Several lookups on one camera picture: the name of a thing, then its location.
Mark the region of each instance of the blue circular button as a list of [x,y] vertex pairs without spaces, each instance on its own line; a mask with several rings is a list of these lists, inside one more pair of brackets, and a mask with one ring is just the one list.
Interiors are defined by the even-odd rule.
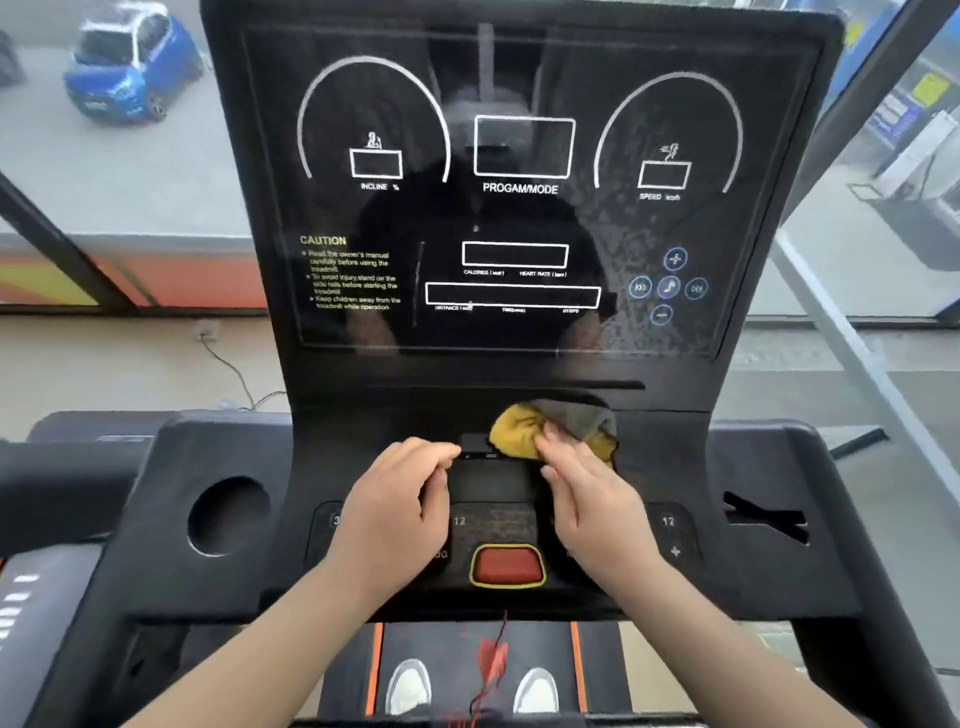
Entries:
[[681,289],[684,287],[680,283],[680,279],[676,276],[667,276],[666,278],[660,279],[660,282],[657,284],[657,295],[662,299],[672,299]]
[[649,276],[637,276],[631,280],[630,285],[627,286],[627,293],[629,293],[633,299],[645,299],[653,293],[653,290],[654,282],[650,280]]
[[663,257],[663,267],[670,273],[676,273],[686,265],[686,250],[683,248],[671,248]]
[[661,303],[650,312],[650,323],[655,327],[665,327],[673,318],[673,309],[666,303]]
[[707,279],[692,279],[687,282],[684,293],[691,301],[700,301],[707,294],[708,288]]

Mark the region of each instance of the white shoe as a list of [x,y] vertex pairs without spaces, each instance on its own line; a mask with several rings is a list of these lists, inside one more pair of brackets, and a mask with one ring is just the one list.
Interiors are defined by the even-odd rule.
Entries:
[[429,705],[430,675],[417,659],[404,660],[396,666],[387,686],[387,714],[399,716],[418,705]]
[[559,713],[560,697],[553,675],[533,667],[520,680],[514,697],[514,713]]

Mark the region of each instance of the cup holder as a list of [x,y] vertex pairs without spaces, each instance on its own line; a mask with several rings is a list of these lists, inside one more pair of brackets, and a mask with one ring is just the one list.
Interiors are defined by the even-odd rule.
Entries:
[[204,556],[226,556],[262,533],[270,496],[260,483],[235,476],[207,488],[186,522],[190,544]]

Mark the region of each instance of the car hood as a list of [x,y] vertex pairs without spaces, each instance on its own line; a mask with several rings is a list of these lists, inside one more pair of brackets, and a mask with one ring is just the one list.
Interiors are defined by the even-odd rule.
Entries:
[[130,75],[131,70],[123,65],[77,63],[63,74],[63,80],[78,93],[107,93]]

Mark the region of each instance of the car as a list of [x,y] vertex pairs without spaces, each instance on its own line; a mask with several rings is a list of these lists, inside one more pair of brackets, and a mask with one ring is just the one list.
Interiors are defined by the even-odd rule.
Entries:
[[13,39],[0,31],[0,88],[23,82],[23,66],[13,48]]
[[83,23],[63,80],[73,105],[93,119],[162,121],[204,70],[197,44],[165,5],[121,2]]

